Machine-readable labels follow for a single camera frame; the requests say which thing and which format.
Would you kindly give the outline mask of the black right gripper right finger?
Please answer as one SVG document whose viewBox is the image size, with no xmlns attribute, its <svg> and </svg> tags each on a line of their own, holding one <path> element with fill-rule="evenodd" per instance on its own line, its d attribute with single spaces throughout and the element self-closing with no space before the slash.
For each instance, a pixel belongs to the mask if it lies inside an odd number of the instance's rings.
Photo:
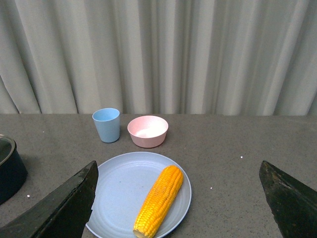
<svg viewBox="0 0 317 238">
<path fill-rule="evenodd" d="M 259 177 L 282 236 L 315 238 L 317 192 L 268 161 L 262 161 Z"/>
</svg>

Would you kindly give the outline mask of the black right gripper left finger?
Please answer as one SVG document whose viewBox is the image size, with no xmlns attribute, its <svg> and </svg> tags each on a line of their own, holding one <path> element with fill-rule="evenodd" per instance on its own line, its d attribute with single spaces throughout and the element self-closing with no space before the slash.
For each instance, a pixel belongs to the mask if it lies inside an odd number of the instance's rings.
<svg viewBox="0 0 317 238">
<path fill-rule="evenodd" d="M 80 238 L 92 213 L 98 181 L 90 162 L 28 211 L 0 229 L 2 238 Z"/>
</svg>

